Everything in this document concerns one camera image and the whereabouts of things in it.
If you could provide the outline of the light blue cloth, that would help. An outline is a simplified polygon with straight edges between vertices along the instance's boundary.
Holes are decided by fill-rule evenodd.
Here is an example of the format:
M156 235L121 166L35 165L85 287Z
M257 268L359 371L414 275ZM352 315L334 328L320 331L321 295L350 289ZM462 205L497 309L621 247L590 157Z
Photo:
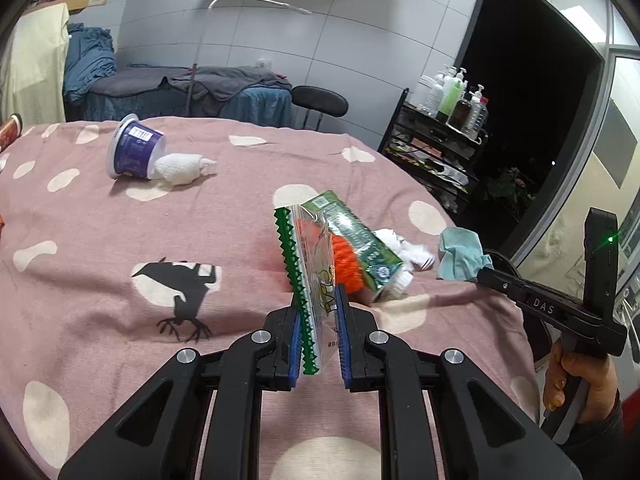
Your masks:
M478 235L454 226L440 233L438 256L437 277L443 281L475 282L480 270L494 267Z

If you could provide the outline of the orange foam fruit net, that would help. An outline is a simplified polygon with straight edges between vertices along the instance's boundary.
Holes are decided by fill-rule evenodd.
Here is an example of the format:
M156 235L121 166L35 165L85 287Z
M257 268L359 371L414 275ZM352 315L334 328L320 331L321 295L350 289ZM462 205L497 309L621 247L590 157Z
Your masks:
M345 287L349 295L360 292L364 287L359 261L352 246L344 237L332 234L332 252L335 281Z

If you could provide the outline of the green clear snack wrapper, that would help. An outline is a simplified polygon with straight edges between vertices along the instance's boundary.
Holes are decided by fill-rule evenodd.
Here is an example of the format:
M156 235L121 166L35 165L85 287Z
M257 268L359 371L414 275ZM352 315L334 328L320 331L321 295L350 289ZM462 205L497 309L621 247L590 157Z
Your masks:
M279 207L274 218L300 317L303 373L317 375L337 346L332 234L321 212L302 205Z

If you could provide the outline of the purple yogurt cup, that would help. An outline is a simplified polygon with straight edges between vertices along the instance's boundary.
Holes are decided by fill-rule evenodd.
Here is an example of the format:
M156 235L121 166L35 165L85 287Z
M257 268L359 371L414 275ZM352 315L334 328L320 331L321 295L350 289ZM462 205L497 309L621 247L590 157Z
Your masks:
M163 133L143 125L136 114L129 114L118 124L107 149L106 173L112 179L156 179L155 163L165 155L165 146Z

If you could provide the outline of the potted plant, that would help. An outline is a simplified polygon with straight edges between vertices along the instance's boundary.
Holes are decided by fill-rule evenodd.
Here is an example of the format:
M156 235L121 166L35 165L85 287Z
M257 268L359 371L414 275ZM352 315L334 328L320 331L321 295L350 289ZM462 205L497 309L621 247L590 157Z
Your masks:
M488 194L506 207L514 217L523 217L535 199L522 179L521 171L516 167L492 179L488 184Z

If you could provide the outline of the white crumpled paper tissue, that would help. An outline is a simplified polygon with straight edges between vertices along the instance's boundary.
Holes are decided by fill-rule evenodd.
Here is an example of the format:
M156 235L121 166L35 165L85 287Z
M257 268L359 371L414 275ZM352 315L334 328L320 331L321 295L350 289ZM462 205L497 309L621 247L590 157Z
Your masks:
M391 229L376 230L374 235L401 258L409 271L427 271L435 262L435 256L424 245L413 244Z

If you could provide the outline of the green milk carton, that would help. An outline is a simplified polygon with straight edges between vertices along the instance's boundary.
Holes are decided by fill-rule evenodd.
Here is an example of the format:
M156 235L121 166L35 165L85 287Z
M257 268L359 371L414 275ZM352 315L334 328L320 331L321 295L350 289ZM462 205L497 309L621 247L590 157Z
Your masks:
M333 191L303 203L330 231L346 240L355 253L372 301L399 299L413 280L402 259L367 228Z

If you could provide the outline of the black trolley cart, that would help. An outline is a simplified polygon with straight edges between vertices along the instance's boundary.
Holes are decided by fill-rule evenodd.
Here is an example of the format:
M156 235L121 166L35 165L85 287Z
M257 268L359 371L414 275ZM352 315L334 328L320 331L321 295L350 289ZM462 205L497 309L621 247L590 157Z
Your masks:
M450 216L468 208L476 188L477 156L484 136L473 140L409 103L402 90L378 152L410 174Z

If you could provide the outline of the pink polka dot bed cover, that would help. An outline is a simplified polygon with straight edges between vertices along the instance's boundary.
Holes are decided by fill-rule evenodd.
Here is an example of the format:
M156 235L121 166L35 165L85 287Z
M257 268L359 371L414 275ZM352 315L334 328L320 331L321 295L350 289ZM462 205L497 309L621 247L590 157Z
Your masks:
M346 134L156 118L170 152L217 163L189 186L111 179L117 122L30 127L1 155L1 411L46 479L180 348L228 348L292 290L273 211L333 191L372 231L437 254L454 222L389 160ZM414 274L371 311L382 330L456 347L533 420L523 317L471 283ZM262 398L260 478L380 478L378 396L343 387L337 354Z

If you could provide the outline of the clear ribbed bottle red cap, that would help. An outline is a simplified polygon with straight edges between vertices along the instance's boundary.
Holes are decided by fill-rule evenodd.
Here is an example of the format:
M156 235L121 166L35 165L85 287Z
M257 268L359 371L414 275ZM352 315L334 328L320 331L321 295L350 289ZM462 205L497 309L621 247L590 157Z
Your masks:
M480 111L483 109L483 106L484 106L483 91L484 91L484 86L482 84L479 84L477 86L477 90L472 94L472 98L470 101L471 110L463 126L463 133L472 140L475 140L477 138L478 127L476 123L478 121L478 118L480 117Z

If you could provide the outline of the dark brown pump bottle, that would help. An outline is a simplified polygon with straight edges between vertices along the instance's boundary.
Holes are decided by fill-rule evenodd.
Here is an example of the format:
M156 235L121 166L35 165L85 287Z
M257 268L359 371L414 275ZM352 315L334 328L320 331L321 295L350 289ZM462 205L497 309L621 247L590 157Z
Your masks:
M463 129L472 110L471 99L472 94L470 92L465 92L461 99L456 103L447 120L447 125L450 128L454 128L458 131Z

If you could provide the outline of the white pump bottle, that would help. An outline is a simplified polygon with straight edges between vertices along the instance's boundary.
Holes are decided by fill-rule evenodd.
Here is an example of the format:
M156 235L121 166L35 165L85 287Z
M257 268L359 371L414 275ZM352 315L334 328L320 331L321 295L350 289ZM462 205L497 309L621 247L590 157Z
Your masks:
M434 118L437 115L440 104L442 104L442 100L450 87L451 81L454 80L456 73L457 71L454 66L446 65L434 76L430 93L421 105L422 112L427 114L427 116Z

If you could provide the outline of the green lotion bottle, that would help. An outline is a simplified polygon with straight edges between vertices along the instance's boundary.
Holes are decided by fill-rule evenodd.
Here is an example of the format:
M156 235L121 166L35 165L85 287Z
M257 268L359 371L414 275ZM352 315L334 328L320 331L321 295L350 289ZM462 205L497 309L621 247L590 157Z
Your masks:
M461 67L455 73L450 73L445 77L442 87L442 100L440 101L436 119L439 122L446 122L450 117L460 96L466 88L466 69Z

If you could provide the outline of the black round stool chair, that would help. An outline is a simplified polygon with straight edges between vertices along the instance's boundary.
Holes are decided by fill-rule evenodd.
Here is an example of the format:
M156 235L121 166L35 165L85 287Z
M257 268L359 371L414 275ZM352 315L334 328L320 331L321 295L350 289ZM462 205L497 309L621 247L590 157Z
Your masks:
M349 108L348 101L337 92L306 84L294 87L291 96L293 105L306 110L303 128L306 128L311 112L319 114L316 131L319 130L324 115L341 118L347 114Z

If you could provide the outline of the white crumpled tissue by cup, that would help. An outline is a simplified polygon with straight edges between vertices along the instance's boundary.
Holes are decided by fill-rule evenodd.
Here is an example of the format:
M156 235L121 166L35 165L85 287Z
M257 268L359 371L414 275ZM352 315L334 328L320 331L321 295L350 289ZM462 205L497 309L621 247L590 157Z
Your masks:
M154 162L152 178L171 185L189 185L200 177L216 174L217 163L198 154L171 153Z

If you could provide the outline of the red cylindrical can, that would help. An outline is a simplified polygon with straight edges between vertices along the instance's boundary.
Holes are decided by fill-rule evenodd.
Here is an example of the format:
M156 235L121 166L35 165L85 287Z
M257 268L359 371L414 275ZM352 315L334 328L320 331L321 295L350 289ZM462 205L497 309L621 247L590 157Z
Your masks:
M5 151L23 131L23 121L19 114L11 114L0 127L0 151Z

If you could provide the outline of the grey blanket on bed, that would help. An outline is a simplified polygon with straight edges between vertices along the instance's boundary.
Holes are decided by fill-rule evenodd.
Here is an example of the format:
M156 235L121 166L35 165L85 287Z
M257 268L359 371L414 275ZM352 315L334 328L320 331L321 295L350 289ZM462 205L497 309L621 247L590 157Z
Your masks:
M130 66L114 76L99 79L91 86L90 91L123 98L163 86L186 93L192 89L191 96L194 100L210 96L219 103L231 100L250 87L292 90L292 84L285 77L258 67L203 66L192 74L192 70L182 67Z

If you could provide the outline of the pile of blue sheets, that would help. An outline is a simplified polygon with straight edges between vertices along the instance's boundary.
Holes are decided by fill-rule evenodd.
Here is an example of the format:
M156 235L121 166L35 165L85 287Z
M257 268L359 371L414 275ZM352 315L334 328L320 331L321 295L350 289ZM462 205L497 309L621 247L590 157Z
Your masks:
M79 105L97 80L116 74L113 38L109 29L82 23L68 24L67 31L63 100Z

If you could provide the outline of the cream cloth covered chair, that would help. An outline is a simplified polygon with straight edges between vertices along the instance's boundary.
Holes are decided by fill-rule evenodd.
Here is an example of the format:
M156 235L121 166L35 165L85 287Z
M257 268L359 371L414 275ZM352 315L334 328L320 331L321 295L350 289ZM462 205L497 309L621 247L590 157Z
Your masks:
M20 115L25 127L64 122L63 82L70 45L64 3L17 21L1 58L1 117Z

